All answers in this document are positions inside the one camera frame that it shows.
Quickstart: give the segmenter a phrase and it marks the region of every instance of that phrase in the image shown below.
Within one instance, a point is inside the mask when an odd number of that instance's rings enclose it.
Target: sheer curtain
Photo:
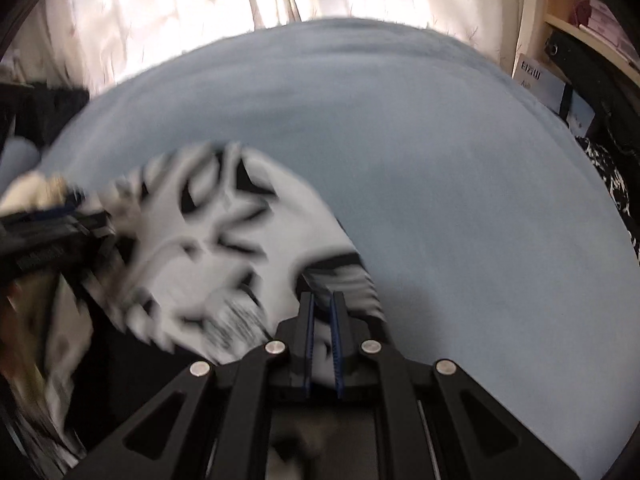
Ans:
[[[431,27],[511,73],[522,0],[41,0],[10,55],[18,78],[97,94],[220,38],[327,16]]]

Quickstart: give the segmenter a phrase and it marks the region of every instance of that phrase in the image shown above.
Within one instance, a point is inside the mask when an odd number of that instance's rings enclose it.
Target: wooden shelf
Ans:
[[[552,27],[558,28],[563,32],[566,32],[567,34],[570,34],[576,40],[579,40],[587,46],[590,46],[598,54],[606,58],[618,69],[620,69],[620,71],[629,79],[631,79],[631,81],[633,81],[636,86],[640,87],[640,73],[636,72],[636,70],[629,65],[626,59],[620,56],[620,54],[612,49],[609,45],[552,14],[547,13],[545,16],[545,21]]]

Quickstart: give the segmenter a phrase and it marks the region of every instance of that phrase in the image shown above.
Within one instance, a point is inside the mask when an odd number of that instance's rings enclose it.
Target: white curtain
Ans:
[[[431,27],[511,73],[523,0],[41,0],[10,55],[19,79],[100,93],[220,38],[323,16]]]

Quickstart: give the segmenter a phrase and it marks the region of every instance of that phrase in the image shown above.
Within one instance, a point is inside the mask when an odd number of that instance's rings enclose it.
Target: black and white fabric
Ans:
[[[321,302],[339,290],[373,330],[384,326],[374,285],[331,210],[309,184],[250,148],[201,145],[160,156],[82,208],[108,211],[117,234],[86,290],[118,332],[160,353],[235,361],[297,314],[304,290]],[[66,284],[53,312],[47,363],[56,387],[47,402],[62,434],[98,329]],[[314,379],[333,386],[328,327],[317,326],[315,339]]]
[[[622,218],[626,230],[629,232],[636,257],[640,260],[640,232],[638,231],[638,224],[631,217],[629,211],[629,192],[624,178],[622,178],[606,148],[585,137],[576,137],[575,140],[589,158],[593,167],[598,171],[607,187],[611,199],[616,204],[620,218]]]

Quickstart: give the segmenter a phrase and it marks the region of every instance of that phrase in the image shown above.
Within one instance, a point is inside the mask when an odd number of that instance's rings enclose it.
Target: black and white patterned fabric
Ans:
[[[640,233],[638,232],[638,225],[633,218],[631,218],[629,212],[629,193],[625,180],[622,178],[622,175],[606,148],[584,137],[576,137],[575,140],[589,158],[593,167],[598,171],[598,174],[607,187],[611,199],[616,204],[620,218],[622,218],[629,232],[636,257],[640,260]]]
[[[383,325],[375,287],[331,210],[255,150],[203,145],[160,156],[82,208],[108,211],[118,237],[86,290],[119,331],[169,354],[235,361],[297,314],[303,290],[324,303],[339,290],[348,309]],[[47,403],[65,434],[92,324],[65,283],[53,313]],[[314,380],[334,386],[328,326],[318,325],[314,337]]]

